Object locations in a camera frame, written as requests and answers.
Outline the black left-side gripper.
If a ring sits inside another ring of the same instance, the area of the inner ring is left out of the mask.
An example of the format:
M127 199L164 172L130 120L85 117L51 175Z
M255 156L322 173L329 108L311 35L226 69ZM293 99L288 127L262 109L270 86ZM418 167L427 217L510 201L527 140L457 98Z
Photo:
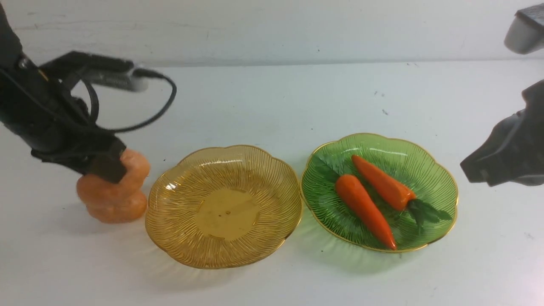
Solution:
M91 83L69 90L25 54L1 60L1 122L31 147L31 155L118 184L127 173L121 162L126 145L98 127L98 108Z

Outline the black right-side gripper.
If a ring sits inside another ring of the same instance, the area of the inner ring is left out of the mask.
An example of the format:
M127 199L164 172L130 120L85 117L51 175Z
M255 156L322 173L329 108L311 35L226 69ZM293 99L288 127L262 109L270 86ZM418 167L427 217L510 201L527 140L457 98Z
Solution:
M525 108L498 122L460 167L471 183L544 183L544 83L522 91Z

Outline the black left-side robot arm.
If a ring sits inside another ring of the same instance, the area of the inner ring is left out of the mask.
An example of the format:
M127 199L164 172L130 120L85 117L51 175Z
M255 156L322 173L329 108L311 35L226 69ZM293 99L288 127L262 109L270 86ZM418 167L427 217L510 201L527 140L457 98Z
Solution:
M79 71L57 75L36 66L1 10L1 123L44 163L118 184L126 175L126 147L96 125L98 98Z

